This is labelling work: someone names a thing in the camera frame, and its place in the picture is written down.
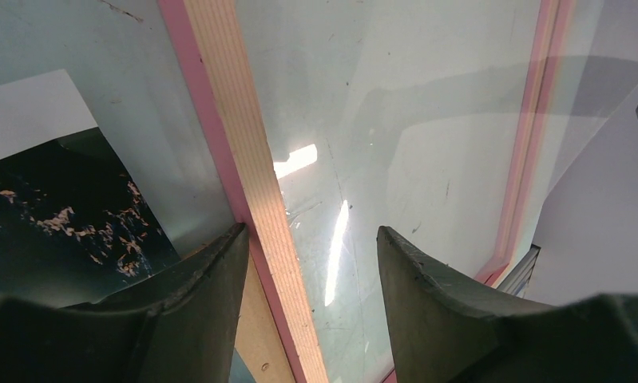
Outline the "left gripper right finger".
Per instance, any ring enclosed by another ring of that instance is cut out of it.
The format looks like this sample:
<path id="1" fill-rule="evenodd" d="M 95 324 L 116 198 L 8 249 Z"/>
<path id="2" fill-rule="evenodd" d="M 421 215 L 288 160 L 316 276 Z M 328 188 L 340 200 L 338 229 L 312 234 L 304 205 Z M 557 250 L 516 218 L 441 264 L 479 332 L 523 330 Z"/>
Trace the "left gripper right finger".
<path id="1" fill-rule="evenodd" d="M 638 382 L 638 294 L 550 306 L 486 286 L 391 227 L 377 254 L 401 382 Z"/>

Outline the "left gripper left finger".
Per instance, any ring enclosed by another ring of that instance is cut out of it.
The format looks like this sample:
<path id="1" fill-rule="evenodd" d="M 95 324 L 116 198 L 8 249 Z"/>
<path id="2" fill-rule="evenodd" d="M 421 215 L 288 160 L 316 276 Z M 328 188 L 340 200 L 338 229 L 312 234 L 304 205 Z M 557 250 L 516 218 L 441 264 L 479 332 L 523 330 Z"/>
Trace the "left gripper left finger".
<path id="1" fill-rule="evenodd" d="M 0 382 L 226 382 L 249 256 L 238 223 L 96 303 L 0 294 Z"/>

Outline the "pink wooden picture frame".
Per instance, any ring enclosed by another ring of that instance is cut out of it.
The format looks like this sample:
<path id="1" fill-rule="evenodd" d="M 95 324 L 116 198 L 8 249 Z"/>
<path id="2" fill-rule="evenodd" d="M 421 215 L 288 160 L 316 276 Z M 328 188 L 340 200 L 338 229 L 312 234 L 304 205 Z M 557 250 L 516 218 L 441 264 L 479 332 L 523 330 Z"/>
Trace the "pink wooden picture frame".
<path id="1" fill-rule="evenodd" d="M 279 186 L 283 165 L 272 158 L 237 2 L 162 1 L 160 10 L 234 218 L 249 226 L 251 257 L 294 382 L 331 382 Z M 526 222 L 542 122 L 576 7 L 574 1 L 538 2 L 497 239 L 491 259 L 471 276 L 491 286 L 513 269 L 520 243 L 530 235 Z"/>

